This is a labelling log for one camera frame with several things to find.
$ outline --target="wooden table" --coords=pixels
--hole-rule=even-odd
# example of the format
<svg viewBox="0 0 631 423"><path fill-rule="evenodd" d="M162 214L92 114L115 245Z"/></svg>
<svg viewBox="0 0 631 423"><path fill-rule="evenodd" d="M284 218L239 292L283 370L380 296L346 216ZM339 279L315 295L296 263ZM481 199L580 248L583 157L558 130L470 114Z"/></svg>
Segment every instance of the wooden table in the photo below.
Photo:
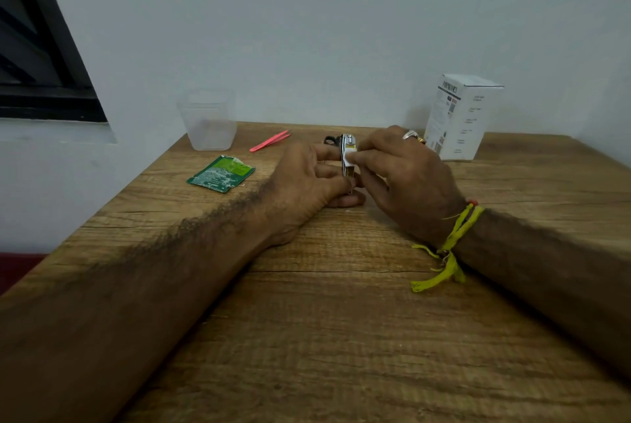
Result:
<svg viewBox="0 0 631 423"><path fill-rule="evenodd" d="M246 124L225 154L257 167L227 195L185 180L218 152L186 137L1 300L11 305L122 247L256 188L285 144L367 128ZM487 133L452 163L481 204L631 251L631 171L562 136ZM627 422L631 391L536 315L468 273L422 294L435 263L379 212L324 209L263 253L121 415L124 422Z"/></svg>

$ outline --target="yellow thread bracelet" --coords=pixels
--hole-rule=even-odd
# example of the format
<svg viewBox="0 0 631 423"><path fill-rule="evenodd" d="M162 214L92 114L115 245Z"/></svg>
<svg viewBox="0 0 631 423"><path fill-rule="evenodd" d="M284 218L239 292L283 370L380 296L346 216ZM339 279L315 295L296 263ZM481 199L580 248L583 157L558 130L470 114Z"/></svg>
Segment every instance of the yellow thread bracelet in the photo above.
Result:
<svg viewBox="0 0 631 423"><path fill-rule="evenodd" d="M458 260L451 250L460 240L460 238L464 236L466 231L468 231L471 226L475 224L476 220L482 212L484 212L483 207L480 207L479 205L469 204L466 209L460 214L460 216L458 216L458 219L454 224L454 229L451 231L451 234L447 236L445 243L440 249L436 251L436 253L432 252L430 248L425 245L415 244L412 246L414 249L423 249L434 258L442 258L443 262L445 263L445 268L442 271L432 268L432 270L434 270L435 272L440 272L436 277L430 278L429 280L422 280L420 282L410 282L413 292L422 292L424 290L435 287L443 280L447 280L451 276L453 276L456 282L464 283L464 272L458 265ZM447 253L445 257L441 257L440 254L444 255L445 252Z"/></svg>

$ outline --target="ring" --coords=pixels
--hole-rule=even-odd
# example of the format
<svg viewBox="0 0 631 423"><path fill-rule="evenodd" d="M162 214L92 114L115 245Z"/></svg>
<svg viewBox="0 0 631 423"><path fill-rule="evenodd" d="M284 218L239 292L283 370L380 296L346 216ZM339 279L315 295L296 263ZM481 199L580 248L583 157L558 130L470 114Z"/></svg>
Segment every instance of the ring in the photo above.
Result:
<svg viewBox="0 0 631 423"><path fill-rule="evenodd" d="M421 136L418 135L418 132L413 131L412 129L409 130L408 132L406 132L403 135L404 139L407 139L409 137L413 137L414 139L416 139L417 141L419 141L421 144L425 144L425 142L427 142L426 140L424 140Z"/></svg>

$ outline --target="silver ring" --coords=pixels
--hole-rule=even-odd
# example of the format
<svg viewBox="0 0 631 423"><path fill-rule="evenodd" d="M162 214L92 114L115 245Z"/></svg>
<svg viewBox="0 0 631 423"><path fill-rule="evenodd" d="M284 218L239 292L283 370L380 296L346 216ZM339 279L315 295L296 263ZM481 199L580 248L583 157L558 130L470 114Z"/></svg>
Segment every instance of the silver ring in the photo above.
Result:
<svg viewBox="0 0 631 423"><path fill-rule="evenodd" d="M403 138L404 138L404 139L407 139L408 137L414 137L415 139L418 139L418 132L413 131L413 130L409 130L408 132L406 132L406 133L403 135Z"/></svg>

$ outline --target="plastic container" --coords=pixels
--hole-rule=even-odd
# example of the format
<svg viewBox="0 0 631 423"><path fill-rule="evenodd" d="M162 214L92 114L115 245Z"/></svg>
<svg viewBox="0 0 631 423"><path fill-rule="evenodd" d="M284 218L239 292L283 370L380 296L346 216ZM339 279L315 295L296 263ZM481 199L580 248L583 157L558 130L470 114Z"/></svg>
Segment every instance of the plastic container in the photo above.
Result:
<svg viewBox="0 0 631 423"><path fill-rule="evenodd" d="M193 89L177 102L186 132L195 150L226 150L237 133L234 91Z"/></svg>

